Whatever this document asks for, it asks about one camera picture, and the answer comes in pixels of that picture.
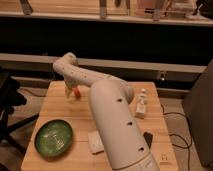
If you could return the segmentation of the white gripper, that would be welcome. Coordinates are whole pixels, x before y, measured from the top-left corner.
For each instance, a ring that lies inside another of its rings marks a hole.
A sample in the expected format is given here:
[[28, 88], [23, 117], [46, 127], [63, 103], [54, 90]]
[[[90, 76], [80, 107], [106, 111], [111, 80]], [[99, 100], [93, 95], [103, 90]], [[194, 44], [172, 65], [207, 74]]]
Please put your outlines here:
[[[65, 87], [65, 96], [66, 96], [66, 98], [69, 98], [72, 93], [71, 89], [77, 87], [79, 85], [79, 83], [76, 80], [66, 78], [65, 85], [67, 86], [67, 87]], [[80, 94], [82, 94], [82, 89], [80, 86], [78, 86], [78, 89], [79, 89]]]

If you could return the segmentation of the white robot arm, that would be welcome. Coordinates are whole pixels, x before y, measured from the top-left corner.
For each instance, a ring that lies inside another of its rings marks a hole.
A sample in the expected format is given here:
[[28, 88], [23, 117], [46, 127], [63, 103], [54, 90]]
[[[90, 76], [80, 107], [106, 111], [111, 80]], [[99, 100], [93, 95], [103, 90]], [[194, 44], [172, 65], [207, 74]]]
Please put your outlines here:
[[113, 75], [78, 66], [73, 53], [53, 63], [68, 88], [89, 87], [88, 100], [112, 171], [160, 171], [129, 104], [134, 88]]

